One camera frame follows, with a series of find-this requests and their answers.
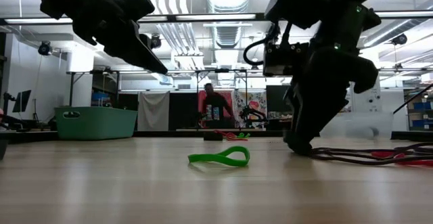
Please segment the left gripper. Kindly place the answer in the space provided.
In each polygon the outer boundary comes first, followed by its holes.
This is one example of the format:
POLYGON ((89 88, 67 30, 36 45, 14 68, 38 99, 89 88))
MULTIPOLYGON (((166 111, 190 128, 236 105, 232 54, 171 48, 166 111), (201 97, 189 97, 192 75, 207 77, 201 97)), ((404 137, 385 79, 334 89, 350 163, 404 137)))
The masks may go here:
POLYGON ((104 51, 151 72, 168 69, 152 51, 152 40, 138 33, 137 21, 154 12, 150 0, 41 0, 41 11, 72 20, 74 32, 86 42, 104 44, 104 51))

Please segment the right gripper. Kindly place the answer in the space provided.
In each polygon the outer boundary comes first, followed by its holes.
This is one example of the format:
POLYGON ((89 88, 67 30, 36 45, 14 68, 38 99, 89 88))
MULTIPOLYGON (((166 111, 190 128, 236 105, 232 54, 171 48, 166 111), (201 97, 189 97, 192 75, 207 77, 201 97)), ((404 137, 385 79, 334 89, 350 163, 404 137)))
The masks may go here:
POLYGON ((348 103, 345 90, 350 82, 355 84, 355 93, 375 85, 378 70, 359 55, 357 44, 364 30, 379 24, 379 16, 360 3, 343 3, 324 11, 298 85, 290 86, 285 95, 292 123, 283 132, 283 140, 291 151, 303 156, 312 153, 311 141, 348 103), (319 85, 325 93, 313 94, 319 85))

